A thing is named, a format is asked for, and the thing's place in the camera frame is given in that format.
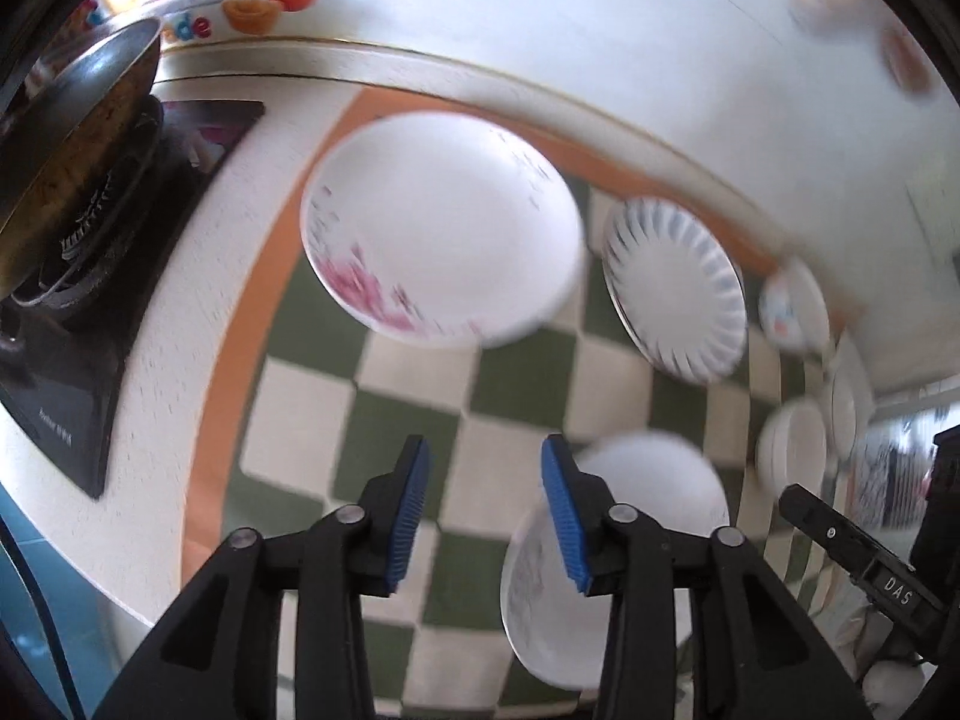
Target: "gas stove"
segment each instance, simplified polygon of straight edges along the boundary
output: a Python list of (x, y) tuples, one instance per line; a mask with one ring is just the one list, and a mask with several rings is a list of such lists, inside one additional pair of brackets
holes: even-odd
[(0, 402), (92, 498), (133, 339), (210, 180), (263, 104), (148, 98), (123, 152), (43, 264), (0, 302)]

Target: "white bowl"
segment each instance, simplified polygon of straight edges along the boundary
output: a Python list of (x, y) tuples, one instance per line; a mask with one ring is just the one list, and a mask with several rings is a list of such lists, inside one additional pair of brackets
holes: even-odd
[(774, 346), (802, 353), (830, 343), (830, 318), (820, 285), (802, 260), (793, 257), (770, 276), (760, 292), (760, 326)]
[(840, 371), (829, 376), (820, 392), (820, 410), (827, 425), (827, 440), (837, 459), (846, 460), (853, 452), (857, 434), (856, 398), (853, 386)]
[(789, 485), (820, 494), (827, 469), (827, 427), (813, 398), (803, 397), (770, 415), (757, 439), (757, 476), (774, 498)]
[[(613, 497), (665, 528), (709, 536), (730, 523), (713, 466), (680, 437), (624, 434), (590, 447), (580, 468), (602, 477)], [(688, 591), (674, 590), (677, 642), (691, 631)], [(500, 578), (504, 628), (520, 662), (536, 678), (571, 690), (600, 685), (610, 596), (584, 598), (566, 576), (546, 503), (511, 540)]]
[(361, 127), (320, 161), (301, 237), (320, 282), (367, 327), (491, 346), (560, 309), (584, 232), (536, 148), (484, 119), (416, 112)]

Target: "cable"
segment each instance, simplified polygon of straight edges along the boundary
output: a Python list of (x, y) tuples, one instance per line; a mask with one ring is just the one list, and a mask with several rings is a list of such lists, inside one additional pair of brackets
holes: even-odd
[(0, 517), (0, 546), (10, 556), (13, 567), (19, 574), (20, 581), (27, 589), (27, 594), (30, 595), (30, 600), (34, 604), (37, 617), (40, 618), (40, 626), (43, 628), (43, 635), (46, 637), (47, 646), (50, 648), (50, 656), (53, 658), (56, 675), (59, 677), (61, 688), (64, 690), (70, 714), (73, 715), (73, 720), (86, 720), (83, 704), (80, 703), (80, 695), (77, 693), (77, 685), (74, 685), (73, 677), (70, 674), (70, 666), (66, 661), (64, 645), (61, 644), (59, 634), (56, 632), (54, 617), (50, 613), (50, 608), (43, 597), (43, 593), (40, 591), (40, 585), (37, 584), (34, 572), (27, 565), (27, 559), (20, 552), (20, 547), (17, 546), (10, 528), (7, 527), (6, 522), (3, 522), (3, 517)]

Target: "plate with pink floral pattern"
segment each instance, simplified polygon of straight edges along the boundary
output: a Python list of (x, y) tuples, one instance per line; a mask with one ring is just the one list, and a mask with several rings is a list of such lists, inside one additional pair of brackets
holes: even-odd
[(496, 346), (560, 309), (584, 232), (536, 148), (483, 119), (416, 112), (361, 127), (318, 163), (301, 237), (330, 295), (374, 331)]

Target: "plate with blue striped rim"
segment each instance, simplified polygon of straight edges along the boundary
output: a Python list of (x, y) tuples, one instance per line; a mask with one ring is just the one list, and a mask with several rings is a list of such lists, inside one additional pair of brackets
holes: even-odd
[(747, 346), (743, 285), (712, 232), (669, 200), (623, 203), (608, 221), (613, 305), (652, 365), (683, 381), (728, 376)]

